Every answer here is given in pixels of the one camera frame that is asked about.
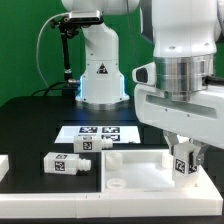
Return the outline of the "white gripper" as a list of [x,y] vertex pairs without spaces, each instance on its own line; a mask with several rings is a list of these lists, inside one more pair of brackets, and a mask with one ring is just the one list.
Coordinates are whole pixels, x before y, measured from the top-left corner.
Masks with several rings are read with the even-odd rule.
[[224,149],[224,88],[209,86],[207,90],[193,92],[189,102],[175,102],[155,87],[137,84],[134,102],[141,123],[164,130],[171,155],[179,143],[176,134],[194,139],[196,166],[204,163],[209,145]]

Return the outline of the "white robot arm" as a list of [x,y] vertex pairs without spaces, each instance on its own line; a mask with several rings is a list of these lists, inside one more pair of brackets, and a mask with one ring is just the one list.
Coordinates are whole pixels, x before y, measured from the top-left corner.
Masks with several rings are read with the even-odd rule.
[[208,146],[224,149],[224,81],[215,75],[223,0],[62,0],[85,37],[86,69],[77,101],[94,109],[124,100],[118,36],[106,15],[139,10],[152,62],[133,70],[138,120],[163,130],[171,153],[199,165]]

